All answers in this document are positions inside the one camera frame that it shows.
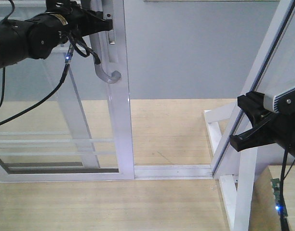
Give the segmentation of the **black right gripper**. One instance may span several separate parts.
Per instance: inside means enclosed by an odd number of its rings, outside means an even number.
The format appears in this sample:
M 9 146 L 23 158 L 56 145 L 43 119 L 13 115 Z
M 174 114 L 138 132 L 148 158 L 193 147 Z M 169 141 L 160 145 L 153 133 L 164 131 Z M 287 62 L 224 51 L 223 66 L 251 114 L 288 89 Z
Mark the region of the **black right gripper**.
M 295 157 L 295 113 L 277 114 L 264 108 L 264 94 L 250 91 L 237 98 L 238 107 L 243 110 L 252 125 L 239 135 L 230 135 L 229 143 L 237 151 L 277 143 L 284 148 L 290 143 L 289 153 Z

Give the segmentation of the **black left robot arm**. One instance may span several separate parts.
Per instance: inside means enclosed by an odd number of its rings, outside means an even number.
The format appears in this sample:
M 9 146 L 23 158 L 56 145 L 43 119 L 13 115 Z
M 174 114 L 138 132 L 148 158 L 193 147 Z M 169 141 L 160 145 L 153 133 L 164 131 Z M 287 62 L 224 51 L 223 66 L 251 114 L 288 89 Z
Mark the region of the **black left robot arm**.
M 0 21 L 0 69 L 26 58 L 46 59 L 53 48 L 66 42 L 81 56 L 92 55 L 100 64 L 83 37 L 112 29 L 112 20 L 104 19 L 103 12 L 83 8 L 74 0 L 48 0 L 46 11 L 30 19 L 4 17 Z

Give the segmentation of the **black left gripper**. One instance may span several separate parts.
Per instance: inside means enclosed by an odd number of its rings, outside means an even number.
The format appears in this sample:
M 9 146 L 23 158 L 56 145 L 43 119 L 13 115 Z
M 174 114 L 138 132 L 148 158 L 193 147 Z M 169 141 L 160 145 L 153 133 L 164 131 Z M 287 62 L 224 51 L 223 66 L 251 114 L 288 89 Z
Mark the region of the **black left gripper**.
M 45 14 L 54 18 L 63 31 L 79 30 L 82 36 L 113 29 L 113 20 L 101 11 L 84 10 L 74 0 L 46 0 Z

